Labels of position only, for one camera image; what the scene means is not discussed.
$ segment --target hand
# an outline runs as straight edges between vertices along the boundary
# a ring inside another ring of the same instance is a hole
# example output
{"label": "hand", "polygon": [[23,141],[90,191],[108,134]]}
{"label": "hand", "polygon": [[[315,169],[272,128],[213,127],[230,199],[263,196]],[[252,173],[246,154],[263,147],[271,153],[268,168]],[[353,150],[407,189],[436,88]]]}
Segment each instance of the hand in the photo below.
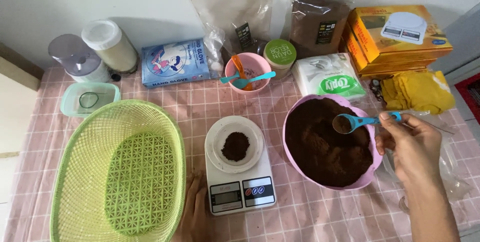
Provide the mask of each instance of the hand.
{"label": "hand", "polygon": [[185,189],[187,196],[183,215],[171,242],[209,242],[211,224],[205,209],[207,179],[203,172],[190,174]]}
{"label": "hand", "polygon": [[388,113],[379,116],[386,129],[375,136],[380,155],[385,148],[393,151],[395,174],[405,187],[412,183],[442,183],[439,159],[442,135],[430,124],[410,114],[402,114],[402,123],[397,123]]}

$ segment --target table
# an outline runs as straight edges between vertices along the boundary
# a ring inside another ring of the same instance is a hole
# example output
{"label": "table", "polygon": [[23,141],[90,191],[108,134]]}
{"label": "table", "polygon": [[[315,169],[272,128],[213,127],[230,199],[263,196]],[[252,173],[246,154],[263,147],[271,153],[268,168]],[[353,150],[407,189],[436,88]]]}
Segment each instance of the table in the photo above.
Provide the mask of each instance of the table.
{"label": "table", "polygon": [[[73,80],[61,67],[45,72],[14,177],[12,209],[5,242],[50,241],[52,191],[70,136],[83,121],[64,116],[60,103]],[[236,242],[411,241],[410,220],[399,208],[404,191],[378,170],[364,189],[333,191],[305,180],[283,150],[281,130],[287,111],[301,98],[291,76],[272,81],[255,98],[227,84],[205,80],[147,90],[140,71],[116,83],[122,99],[162,106],[178,121],[185,141],[187,171],[204,170],[207,130],[221,117],[240,115],[263,131],[272,165],[277,203],[266,209],[214,217],[215,240]],[[357,107],[373,115],[381,104],[369,93]],[[473,189],[452,204],[460,229],[480,223],[480,147],[458,110],[441,119],[459,133],[449,140],[458,173]]]}

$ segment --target pink bowl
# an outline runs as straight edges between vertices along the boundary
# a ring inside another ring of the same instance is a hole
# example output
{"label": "pink bowl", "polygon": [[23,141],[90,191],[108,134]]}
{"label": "pink bowl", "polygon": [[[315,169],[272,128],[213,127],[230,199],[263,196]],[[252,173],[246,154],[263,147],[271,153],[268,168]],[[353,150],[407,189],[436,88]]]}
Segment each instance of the pink bowl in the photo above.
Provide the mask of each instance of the pink bowl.
{"label": "pink bowl", "polygon": [[[263,58],[260,55],[257,55],[257,54],[254,54],[254,53],[241,53],[241,54],[238,54],[238,57],[240,58],[243,69],[253,70],[255,72],[256,76],[262,75],[264,73],[269,73],[269,72],[272,71],[272,68],[270,67],[270,64],[268,64],[267,60],[265,60],[265,58]],[[235,75],[236,71],[237,71],[237,67],[235,67],[235,64],[233,63],[233,60],[230,59],[228,61],[228,63],[226,64],[226,67],[225,67],[225,76],[226,77],[233,76],[233,75]],[[245,90],[238,89],[235,86],[233,86],[232,83],[233,83],[234,80],[235,79],[228,82],[230,87],[233,89],[233,91],[235,91],[239,94],[242,94],[242,95],[246,95],[246,96],[258,94],[270,82],[270,78],[258,80],[257,82],[262,82],[263,85],[258,87],[256,90],[245,91]]]}
{"label": "pink bowl", "polygon": [[324,185],[321,185],[315,181],[313,181],[312,179],[310,179],[309,177],[307,177],[303,172],[302,170],[300,170],[300,168],[298,167],[297,163],[295,163],[295,160],[293,159],[291,153],[290,153],[290,150],[289,148],[287,147],[287,143],[285,142],[285,126],[287,124],[287,119],[289,118],[290,116],[290,113],[295,110],[295,108],[297,108],[300,104],[306,102],[307,100],[310,100],[310,99],[323,99],[323,98],[329,98],[329,99],[333,99],[335,102],[337,102],[338,104],[340,104],[341,106],[345,106],[345,107],[348,107],[350,108],[355,114],[357,114],[358,117],[368,117],[367,113],[363,110],[360,110],[356,107],[352,107],[352,105],[350,104],[350,102],[342,97],[342,96],[339,96],[339,95],[335,95],[335,94],[327,94],[327,95],[323,95],[323,96],[319,96],[319,95],[307,95],[301,99],[299,99],[297,101],[297,103],[295,103],[293,105],[293,107],[289,110],[289,112],[287,113],[286,117],[285,117],[285,122],[283,123],[283,147],[285,148],[285,153],[286,153],[286,156],[288,157],[288,159],[290,160],[290,162],[292,163],[293,167],[295,167],[295,169],[303,176],[305,177],[306,179],[312,181],[313,183],[323,187],[323,188],[328,188],[328,189],[332,189],[332,190],[337,190],[337,191],[341,191],[341,190],[358,190],[358,189],[361,189],[363,187],[366,187],[368,184],[370,184],[370,182],[372,182],[372,179],[374,178],[374,171],[380,166],[381,162],[382,162],[382,156],[378,153],[377,151],[377,148],[375,146],[375,127],[372,126],[372,125],[366,125],[365,127],[367,128],[368,130],[368,133],[370,134],[370,145],[369,145],[369,149],[370,149],[370,152],[371,152],[371,155],[373,157],[373,164],[370,165],[370,167],[368,168],[368,170],[353,184],[349,185],[349,186],[346,186],[346,187],[343,187],[343,188],[338,188],[338,187],[329,187],[329,186],[324,186]]}

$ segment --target digital kitchen scale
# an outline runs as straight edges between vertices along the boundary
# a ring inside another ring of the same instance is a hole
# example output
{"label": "digital kitchen scale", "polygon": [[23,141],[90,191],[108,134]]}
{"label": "digital kitchen scale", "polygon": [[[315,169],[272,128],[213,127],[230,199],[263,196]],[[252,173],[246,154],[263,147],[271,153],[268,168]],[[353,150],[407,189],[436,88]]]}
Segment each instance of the digital kitchen scale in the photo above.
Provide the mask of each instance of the digital kitchen scale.
{"label": "digital kitchen scale", "polygon": [[[221,151],[234,132],[245,134],[250,144],[245,158],[237,162],[226,159]],[[265,208],[277,201],[267,144],[251,120],[227,116],[213,124],[205,139],[205,161],[213,215]]]}
{"label": "digital kitchen scale", "polygon": [[383,26],[380,35],[386,38],[423,44],[423,37],[427,30],[424,18],[411,12],[394,12]]}

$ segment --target teal spoon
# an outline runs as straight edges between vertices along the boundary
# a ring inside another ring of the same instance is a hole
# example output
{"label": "teal spoon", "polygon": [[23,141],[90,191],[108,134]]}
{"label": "teal spoon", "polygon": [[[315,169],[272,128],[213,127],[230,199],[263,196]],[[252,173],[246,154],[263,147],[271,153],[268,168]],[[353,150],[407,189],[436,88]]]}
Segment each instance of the teal spoon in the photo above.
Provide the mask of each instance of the teal spoon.
{"label": "teal spoon", "polygon": [[276,75],[275,71],[271,71],[251,79],[236,79],[233,81],[232,85],[238,89],[242,89],[245,86],[247,86],[248,83],[255,82],[262,79],[272,78],[272,77],[275,77],[275,75]]}
{"label": "teal spoon", "polygon": [[230,80],[235,79],[235,78],[240,78],[240,73],[238,71],[235,72],[235,75],[233,75],[233,76],[220,78],[220,82],[222,82],[222,84],[226,84],[226,83],[230,82]]}
{"label": "teal spoon", "polygon": [[[397,122],[400,122],[402,120],[402,116],[400,115],[399,112],[389,112],[388,114]],[[345,118],[348,120],[348,122],[350,122],[350,127],[341,126],[341,125],[345,125]],[[341,115],[335,116],[332,124],[333,124],[333,128],[339,134],[347,135],[347,134],[351,134],[358,127],[362,127],[367,124],[380,124],[380,120],[378,119],[378,116],[357,117],[357,116],[351,116],[348,114],[341,114]]]}

